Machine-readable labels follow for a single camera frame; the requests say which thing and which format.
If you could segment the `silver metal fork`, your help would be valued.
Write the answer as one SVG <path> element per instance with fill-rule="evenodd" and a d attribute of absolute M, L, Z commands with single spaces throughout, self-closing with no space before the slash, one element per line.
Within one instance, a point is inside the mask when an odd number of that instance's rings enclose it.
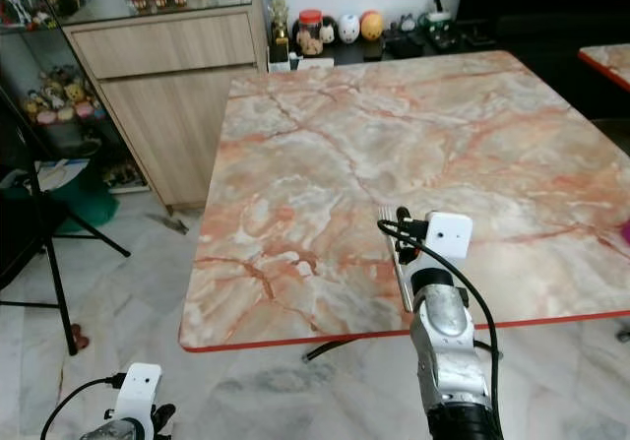
<path fill-rule="evenodd" d="M 378 220 L 392 220 L 395 218 L 395 211 L 388 206 L 378 207 Z M 410 283 L 407 282 L 404 275 L 404 265 L 401 264 L 400 256 L 398 256 L 398 241 L 390 233 L 384 234 L 384 241 L 386 241 L 387 254 L 391 256 L 393 264 L 393 273 L 398 284 L 398 292 L 402 298 L 402 306 L 407 313 L 413 313 L 413 292 Z"/>

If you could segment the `black metal table leg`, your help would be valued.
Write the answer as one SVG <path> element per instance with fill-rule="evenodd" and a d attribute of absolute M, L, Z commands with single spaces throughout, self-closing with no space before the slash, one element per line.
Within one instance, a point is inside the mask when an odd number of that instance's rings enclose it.
<path fill-rule="evenodd" d="M 306 353 L 302 355 L 301 360 L 303 363 L 310 363 L 312 360 L 321 357 L 321 355 L 327 354 L 329 351 L 333 351 L 337 348 L 342 348 L 342 346 L 350 345 L 350 343 L 352 343 L 352 340 L 337 340 L 323 343 L 322 345 L 315 346 L 314 349 L 306 351 Z"/>

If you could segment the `orange egg figurine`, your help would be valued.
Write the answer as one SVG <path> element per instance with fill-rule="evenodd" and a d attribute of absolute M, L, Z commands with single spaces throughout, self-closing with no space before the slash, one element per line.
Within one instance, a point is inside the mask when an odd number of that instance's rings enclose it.
<path fill-rule="evenodd" d="M 378 42 L 384 31 L 384 18 L 378 11 L 366 11 L 359 18 L 359 36 L 364 42 Z"/>

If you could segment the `white egg figurine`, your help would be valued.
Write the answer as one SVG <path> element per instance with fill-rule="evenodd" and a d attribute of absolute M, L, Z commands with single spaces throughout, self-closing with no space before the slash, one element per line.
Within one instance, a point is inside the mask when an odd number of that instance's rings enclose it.
<path fill-rule="evenodd" d="M 356 14 L 338 17 L 339 38 L 342 43 L 353 44 L 360 37 L 360 18 Z"/>

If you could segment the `dark green teapot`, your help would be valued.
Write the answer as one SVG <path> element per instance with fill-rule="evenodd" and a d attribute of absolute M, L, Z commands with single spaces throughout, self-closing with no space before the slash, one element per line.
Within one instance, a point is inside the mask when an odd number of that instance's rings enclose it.
<path fill-rule="evenodd" d="M 441 0 L 432 0 L 432 8 L 419 19 L 419 30 L 423 38 L 437 49 L 447 49 L 456 42 L 451 27 L 453 16 L 445 11 Z"/>

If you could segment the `red-lidded snack jar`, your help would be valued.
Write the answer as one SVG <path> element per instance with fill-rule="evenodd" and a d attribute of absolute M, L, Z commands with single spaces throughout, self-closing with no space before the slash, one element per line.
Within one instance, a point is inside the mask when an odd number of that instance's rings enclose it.
<path fill-rule="evenodd" d="M 321 38 L 323 27 L 323 13 L 318 9 L 305 9 L 298 13 L 295 25 L 296 47 L 302 57 L 319 56 L 324 50 L 324 40 Z"/>

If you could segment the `black tripod stand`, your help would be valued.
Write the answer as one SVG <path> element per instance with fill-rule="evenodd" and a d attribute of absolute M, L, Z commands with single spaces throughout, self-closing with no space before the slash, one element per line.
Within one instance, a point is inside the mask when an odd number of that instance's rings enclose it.
<path fill-rule="evenodd" d="M 82 334 L 82 327 L 69 319 L 69 308 L 58 265 L 55 239 L 99 239 L 123 257 L 132 254 L 114 239 L 100 232 L 73 211 L 67 203 L 54 200 L 37 179 L 35 152 L 27 142 L 24 131 L 26 121 L 19 115 L 17 103 L 5 91 L 0 91 L 0 101 L 5 111 L 1 124 L 8 130 L 1 131 L 1 151 L 10 152 L 12 166 L 1 180 L 3 217 L 1 217 L 1 280 L 0 287 L 12 285 L 14 278 L 26 268 L 37 254 L 43 252 L 48 259 L 53 302 L 1 300 L 3 306 L 14 308 L 54 309 L 58 311 L 68 353 L 76 355 L 90 344 L 90 338 Z"/>

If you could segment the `gold figurine trophy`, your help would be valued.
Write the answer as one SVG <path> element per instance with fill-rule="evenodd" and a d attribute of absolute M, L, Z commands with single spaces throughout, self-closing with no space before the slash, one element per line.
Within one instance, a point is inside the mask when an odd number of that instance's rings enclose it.
<path fill-rule="evenodd" d="M 267 47 L 270 65 L 289 61 L 289 27 L 287 0 L 270 0 L 270 43 Z"/>

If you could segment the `green bin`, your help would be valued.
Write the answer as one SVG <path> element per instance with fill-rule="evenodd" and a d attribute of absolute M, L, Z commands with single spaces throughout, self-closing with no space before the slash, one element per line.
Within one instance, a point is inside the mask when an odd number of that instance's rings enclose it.
<path fill-rule="evenodd" d="M 91 225 L 108 223 L 120 206 L 90 159 L 1 162 L 0 178 L 4 231 L 32 231 L 36 219 L 60 222 L 54 203 Z"/>

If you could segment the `light wooden cabinet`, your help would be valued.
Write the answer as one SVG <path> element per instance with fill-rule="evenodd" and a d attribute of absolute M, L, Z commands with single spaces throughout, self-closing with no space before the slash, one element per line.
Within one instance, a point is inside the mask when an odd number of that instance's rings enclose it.
<path fill-rule="evenodd" d="M 206 206 L 230 85 L 266 70 L 260 4 L 63 31 L 162 205 Z"/>

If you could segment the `glass display cabinet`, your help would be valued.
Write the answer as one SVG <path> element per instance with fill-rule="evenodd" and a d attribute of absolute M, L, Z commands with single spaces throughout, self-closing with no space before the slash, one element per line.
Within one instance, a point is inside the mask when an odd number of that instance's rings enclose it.
<path fill-rule="evenodd" d="M 20 102 L 31 90 L 41 91 L 50 82 L 85 79 L 94 86 L 85 62 L 69 43 L 69 18 L 89 0 L 1 0 L 1 81 L 20 115 L 24 131 L 37 151 L 54 159 L 90 159 L 98 166 L 109 191 L 121 194 L 149 191 L 145 178 L 112 116 L 102 122 L 58 122 L 37 125 L 28 119 Z"/>

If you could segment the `pastel plush toy cluster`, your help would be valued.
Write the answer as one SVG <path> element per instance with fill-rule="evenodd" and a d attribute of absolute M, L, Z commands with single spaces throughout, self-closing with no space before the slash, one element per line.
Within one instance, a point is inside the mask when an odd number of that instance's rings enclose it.
<path fill-rule="evenodd" d="M 31 90 L 20 102 L 28 119 L 37 125 L 50 126 L 58 122 L 102 122 L 108 119 L 106 107 L 85 79 L 50 82 L 43 90 Z"/>

